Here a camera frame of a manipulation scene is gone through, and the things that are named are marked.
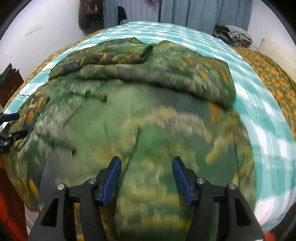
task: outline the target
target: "folded blanket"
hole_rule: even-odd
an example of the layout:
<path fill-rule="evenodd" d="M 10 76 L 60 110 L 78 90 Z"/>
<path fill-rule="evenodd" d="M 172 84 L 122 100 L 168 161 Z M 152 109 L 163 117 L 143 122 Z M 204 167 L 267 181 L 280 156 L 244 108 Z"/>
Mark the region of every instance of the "folded blanket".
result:
<path fill-rule="evenodd" d="M 193 209 L 178 195 L 174 156 L 213 184 L 236 183 L 254 208 L 254 156 L 225 62 L 168 41 L 123 39 L 70 54 L 50 78 L 4 129 L 31 130 L 2 156 L 31 209 L 58 183 L 96 176 L 113 156 L 123 166 L 119 190 L 101 210 L 110 240 L 185 240 Z M 217 216 L 215 206 L 212 240 Z M 76 225 L 82 239 L 79 212 Z"/>

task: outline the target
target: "blue curtain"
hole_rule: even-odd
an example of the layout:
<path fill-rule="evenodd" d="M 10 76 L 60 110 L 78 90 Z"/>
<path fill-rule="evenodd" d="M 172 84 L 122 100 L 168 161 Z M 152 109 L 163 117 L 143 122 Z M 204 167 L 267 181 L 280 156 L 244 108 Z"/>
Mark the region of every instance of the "blue curtain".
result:
<path fill-rule="evenodd" d="M 122 6 L 129 21 L 158 21 L 158 2 L 148 0 L 105 0 L 106 28 L 118 25 L 118 6 Z M 162 0 L 163 23 L 173 23 L 213 34 L 216 25 L 235 25 L 248 30 L 252 0 Z"/>
<path fill-rule="evenodd" d="M 118 25 L 118 0 L 105 0 L 104 8 L 104 26 L 111 28 Z"/>
<path fill-rule="evenodd" d="M 161 22 L 213 34 L 215 25 L 235 25 L 247 31 L 252 0 L 162 0 Z"/>

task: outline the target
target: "orange object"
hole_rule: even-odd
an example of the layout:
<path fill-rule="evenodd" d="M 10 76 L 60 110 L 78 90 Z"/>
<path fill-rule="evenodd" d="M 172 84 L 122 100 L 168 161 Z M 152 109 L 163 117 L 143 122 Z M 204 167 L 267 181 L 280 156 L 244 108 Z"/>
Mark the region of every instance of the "orange object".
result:
<path fill-rule="evenodd" d="M 0 157 L 0 221 L 14 241 L 28 238 L 25 206 L 4 169 Z"/>
<path fill-rule="evenodd" d="M 276 241 L 276 236 L 272 232 L 263 232 L 266 241 Z"/>

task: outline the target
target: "folded clothes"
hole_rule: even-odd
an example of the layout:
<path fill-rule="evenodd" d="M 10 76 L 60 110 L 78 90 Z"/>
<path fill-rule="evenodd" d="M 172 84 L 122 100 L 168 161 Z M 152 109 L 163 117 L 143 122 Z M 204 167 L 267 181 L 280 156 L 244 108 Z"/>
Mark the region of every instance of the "folded clothes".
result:
<path fill-rule="evenodd" d="M 235 47 L 247 47 L 253 42 L 251 35 L 233 25 L 216 26 L 213 35 L 224 43 Z"/>

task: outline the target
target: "black gripper frame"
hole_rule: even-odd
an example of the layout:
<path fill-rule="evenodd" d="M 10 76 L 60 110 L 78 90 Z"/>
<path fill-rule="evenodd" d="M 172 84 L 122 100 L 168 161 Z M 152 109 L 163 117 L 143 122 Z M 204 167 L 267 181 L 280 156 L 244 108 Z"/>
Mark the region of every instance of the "black gripper frame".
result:
<path fill-rule="evenodd" d="M 16 121 L 20 117 L 19 113 L 4 114 L 0 113 L 0 125 L 4 122 Z M 23 139 L 28 135 L 26 130 L 20 130 L 11 134 L 0 133 L 0 153 L 9 153 L 11 146 L 17 140 Z"/>
<path fill-rule="evenodd" d="M 204 178 L 198 182 L 194 171 L 186 168 L 180 157 L 174 160 L 179 164 L 191 189 L 190 206 L 195 206 L 186 241 L 210 240 L 214 203 L 219 203 L 217 241 L 265 241 L 260 224 L 235 184 L 222 187 Z"/>
<path fill-rule="evenodd" d="M 120 158 L 115 156 L 96 178 L 90 178 L 79 186 L 66 187 L 59 184 L 40 212 L 28 241 L 77 241 L 74 203 L 80 203 L 84 240 L 107 241 L 98 206 L 107 203 L 102 201 L 101 189 L 108 182 L 108 177 L 113 175 L 112 171 L 117 164 L 121 169 Z M 116 174 L 116 183 L 119 174 L 120 171 Z"/>

